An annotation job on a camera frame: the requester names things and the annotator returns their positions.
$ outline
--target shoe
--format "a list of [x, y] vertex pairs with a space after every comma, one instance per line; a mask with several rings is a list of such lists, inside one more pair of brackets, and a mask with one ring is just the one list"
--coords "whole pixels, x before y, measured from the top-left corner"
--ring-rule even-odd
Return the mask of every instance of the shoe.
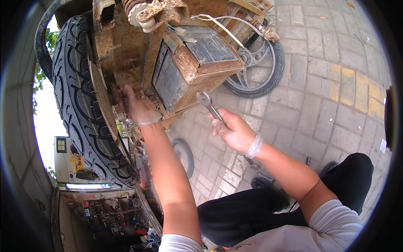
[[[276, 192], [276, 190], [274, 190], [273, 183], [263, 177], [253, 178], [251, 180], [251, 187], [253, 189], [269, 188]], [[283, 209], [289, 208], [290, 202], [287, 200], [287, 198], [285, 196], [286, 193], [284, 192], [284, 190], [280, 190], [279, 192], [276, 192], [276, 193], [278, 195], [278, 200], [276, 200], [276, 202], [274, 203], [272, 212], [280, 212]]]
[[328, 174], [331, 170], [333, 170], [339, 163], [336, 161], [331, 161], [328, 163], [323, 170], [319, 173], [319, 178], [322, 179], [326, 174]]

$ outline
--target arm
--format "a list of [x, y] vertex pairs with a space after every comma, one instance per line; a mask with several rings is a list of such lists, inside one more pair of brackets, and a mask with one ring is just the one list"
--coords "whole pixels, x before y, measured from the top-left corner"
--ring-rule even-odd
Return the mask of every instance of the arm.
[[[231, 149], [246, 154], [256, 133], [238, 115], [224, 108], [218, 109], [218, 112], [225, 123], [213, 120], [213, 135], [219, 134]], [[299, 202], [307, 223], [323, 203], [338, 199], [309, 166], [269, 144], [264, 144], [255, 158], [273, 175], [284, 191]]]
[[[144, 96], [137, 99], [125, 86], [125, 110], [137, 123], [153, 121], [156, 108]], [[140, 126], [153, 174], [154, 185], [164, 211], [163, 234], [177, 234], [201, 242], [199, 218], [185, 169], [174, 152], [160, 122]]]

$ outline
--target rusty metal box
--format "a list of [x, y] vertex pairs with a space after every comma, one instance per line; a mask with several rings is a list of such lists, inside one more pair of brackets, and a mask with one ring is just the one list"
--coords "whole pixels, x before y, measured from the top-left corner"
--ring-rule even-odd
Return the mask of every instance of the rusty metal box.
[[168, 32], [158, 53], [152, 85], [170, 115], [197, 104], [196, 92], [213, 92], [243, 70], [244, 62], [209, 26], [182, 26], [184, 36]]

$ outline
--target large black tire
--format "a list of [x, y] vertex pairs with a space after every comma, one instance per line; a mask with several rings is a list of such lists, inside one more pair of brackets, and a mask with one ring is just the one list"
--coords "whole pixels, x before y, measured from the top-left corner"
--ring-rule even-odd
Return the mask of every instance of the large black tire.
[[60, 117], [84, 161], [112, 186], [139, 183], [139, 172], [113, 141], [102, 117], [87, 60], [87, 18], [75, 16], [62, 27], [53, 60], [53, 87]]
[[274, 55], [276, 57], [276, 65], [274, 67], [273, 76], [266, 85], [253, 91], [238, 89], [231, 85], [228, 81], [224, 81], [224, 86], [234, 94], [250, 99], [259, 98], [270, 93], [278, 85], [281, 78], [283, 77], [285, 60], [283, 47], [281, 46], [280, 42], [277, 40], [275, 43], [271, 41], [269, 41], [269, 43], [271, 43], [273, 46]]
[[195, 170], [195, 159], [193, 158], [193, 152], [190, 149], [190, 146], [187, 144], [187, 142], [183, 139], [175, 139], [172, 142], [172, 146], [175, 147], [175, 145], [179, 144], [183, 150], [186, 153], [187, 156], [187, 171], [186, 171], [186, 175], [187, 178], [190, 179], [193, 176], [193, 172]]

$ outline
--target hand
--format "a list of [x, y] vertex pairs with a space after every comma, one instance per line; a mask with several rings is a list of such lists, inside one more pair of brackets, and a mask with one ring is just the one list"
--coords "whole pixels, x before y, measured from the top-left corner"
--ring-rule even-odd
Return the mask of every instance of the hand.
[[[224, 122], [217, 119], [212, 121], [213, 135], [219, 134], [231, 149], [246, 154], [255, 139], [256, 133], [239, 115], [224, 108], [219, 108], [218, 113]], [[214, 118], [211, 114], [208, 114], [207, 117]]]
[[157, 112], [155, 105], [140, 91], [140, 99], [129, 85], [123, 88], [125, 95], [123, 106], [129, 118], [137, 122], [138, 125], [148, 125], [157, 123], [161, 119], [161, 114]]

